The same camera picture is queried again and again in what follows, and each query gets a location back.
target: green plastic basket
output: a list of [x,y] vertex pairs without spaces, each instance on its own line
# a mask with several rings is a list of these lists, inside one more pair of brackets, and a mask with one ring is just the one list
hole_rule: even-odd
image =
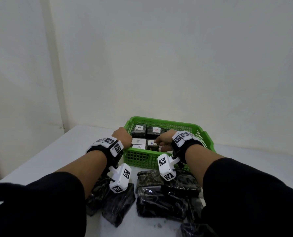
[[[204,147],[215,152],[213,148],[213,141],[211,140],[210,136],[198,125],[134,116],[127,121],[124,128],[127,130],[129,135],[131,135],[133,127],[137,124],[146,124],[147,126],[161,127],[164,129],[175,129],[177,131],[189,131],[201,140]],[[163,153],[158,151],[129,148],[124,152],[123,160],[124,163],[127,163],[130,166],[147,169],[158,169],[157,157],[161,154]],[[189,170],[189,167],[185,165],[184,170]]]

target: black long-sleeve shirt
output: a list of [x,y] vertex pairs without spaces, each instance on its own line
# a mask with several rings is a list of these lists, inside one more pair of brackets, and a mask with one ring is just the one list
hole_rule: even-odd
[[[219,236],[293,236],[293,189],[230,158],[204,175],[202,221]],[[84,236],[85,194],[72,174],[56,172],[27,186],[0,184],[0,236]]]

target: forearm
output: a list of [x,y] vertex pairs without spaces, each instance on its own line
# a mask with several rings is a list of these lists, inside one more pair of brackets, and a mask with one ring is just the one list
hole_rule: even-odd
[[56,172],[64,171],[75,175],[81,181],[85,191],[85,198],[87,198],[106,165],[107,158],[104,153],[95,150],[88,152]]
[[185,153],[185,160],[192,174],[196,177],[200,186],[203,186],[204,174],[208,167],[217,159],[224,156],[214,153],[201,145],[190,146]]

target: hand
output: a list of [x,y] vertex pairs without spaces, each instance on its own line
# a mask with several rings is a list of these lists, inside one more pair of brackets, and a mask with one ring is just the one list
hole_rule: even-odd
[[125,128],[119,127],[119,129],[115,130],[111,136],[121,141],[124,149],[127,149],[131,146],[132,136],[128,134]]
[[156,138],[155,143],[160,146],[164,146],[161,148],[161,152],[171,151],[172,147],[170,144],[173,141],[173,135],[175,135],[177,131],[171,129],[163,134],[161,134],[158,138]]

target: white backdrop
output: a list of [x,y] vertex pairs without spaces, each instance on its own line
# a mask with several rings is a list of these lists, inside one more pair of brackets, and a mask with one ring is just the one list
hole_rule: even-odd
[[293,0],[50,0],[70,128],[136,115],[293,154]]
[[0,178],[63,134],[40,2],[0,0]]

